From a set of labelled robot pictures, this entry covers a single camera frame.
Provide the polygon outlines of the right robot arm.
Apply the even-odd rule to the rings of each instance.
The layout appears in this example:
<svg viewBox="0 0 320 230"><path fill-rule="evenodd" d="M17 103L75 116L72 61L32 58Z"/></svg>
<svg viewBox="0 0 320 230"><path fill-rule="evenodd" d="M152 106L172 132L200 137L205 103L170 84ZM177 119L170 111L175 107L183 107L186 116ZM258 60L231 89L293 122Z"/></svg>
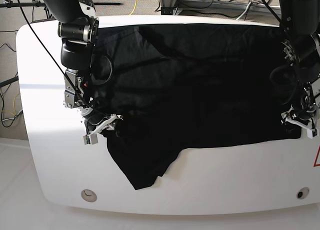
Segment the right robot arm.
<svg viewBox="0 0 320 230"><path fill-rule="evenodd" d="M99 37L100 20L93 0L43 0L46 9L57 20L61 39L60 62L54 58L29 20L26 24L64 78L64 106L81 111L85 124L84 139L92 144L103 130L112 131L117 114L103 113L90 100L92 63Z"/></svg>

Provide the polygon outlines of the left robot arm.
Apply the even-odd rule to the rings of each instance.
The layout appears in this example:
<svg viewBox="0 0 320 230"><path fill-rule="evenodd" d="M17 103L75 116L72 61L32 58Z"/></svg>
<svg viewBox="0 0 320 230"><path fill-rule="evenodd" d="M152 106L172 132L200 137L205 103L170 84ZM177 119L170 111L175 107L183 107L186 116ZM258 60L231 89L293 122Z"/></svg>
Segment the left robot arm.
<svg viewBox="0 0 320 230"><path fill-rule="evenodd" d="M266 0L261 2L284 32L286 63L269 75L279 102L289 107L281 122L297 125L315 138L320 134L320 0L279 0L281 15Z"/></svg>

